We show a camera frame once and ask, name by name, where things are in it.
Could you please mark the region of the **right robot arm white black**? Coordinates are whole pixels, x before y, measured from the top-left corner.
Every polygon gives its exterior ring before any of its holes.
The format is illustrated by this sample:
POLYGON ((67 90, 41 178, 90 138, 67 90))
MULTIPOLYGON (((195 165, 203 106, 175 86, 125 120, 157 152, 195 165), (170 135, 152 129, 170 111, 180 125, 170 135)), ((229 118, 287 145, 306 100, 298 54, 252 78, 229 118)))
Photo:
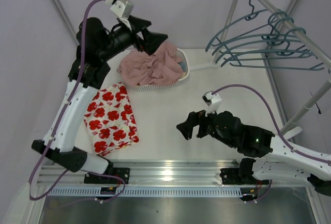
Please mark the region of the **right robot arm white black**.
POLYGON ((245 125, 228 111, 206 114, 204 110, 189 113, 176 126, 186 140, 198 127, 197 138, 210 136, 244 157, 237 169, 222 169, 225 185, 253 185, 280 182, 312 186, 322 195, 330 196, 330 156, 322 154, 313 160, 315 152, 306 158, 295 144, 286 145, 271 131, 245 125))

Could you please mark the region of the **red poppy print skirt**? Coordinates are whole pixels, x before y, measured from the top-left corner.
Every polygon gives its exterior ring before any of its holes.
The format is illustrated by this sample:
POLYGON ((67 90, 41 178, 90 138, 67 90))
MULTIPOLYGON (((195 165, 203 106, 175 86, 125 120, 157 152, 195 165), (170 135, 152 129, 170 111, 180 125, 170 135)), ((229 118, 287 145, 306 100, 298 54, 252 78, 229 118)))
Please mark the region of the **red poppy print skirt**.
POLYGON ((96 155, 104 157, 140 141, 123 82, 99 90, 88 105, 83 122, 96 155))

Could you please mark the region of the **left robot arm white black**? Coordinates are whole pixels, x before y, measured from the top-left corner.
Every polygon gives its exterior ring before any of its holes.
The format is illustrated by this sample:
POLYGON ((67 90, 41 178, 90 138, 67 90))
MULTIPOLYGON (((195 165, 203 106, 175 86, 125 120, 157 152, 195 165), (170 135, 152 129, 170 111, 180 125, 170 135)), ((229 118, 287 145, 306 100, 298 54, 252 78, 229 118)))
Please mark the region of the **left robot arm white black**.
POLYGON ((79 41, 76 60, 68 75, 67 96, 47 134, 32 142, 32 149, 42 158, 70 172, 114 175, 112 162, 75 147, 74 142, 88 105, 110 71, 108 60, 129 47, 152 55, 168 38, 166 34, 149 31, 151 22, 148 20, 129 16, 128 21, 129 27, 118 22, 111 30, 95 17, 84 18, 81 22, 76 35, 79 41))

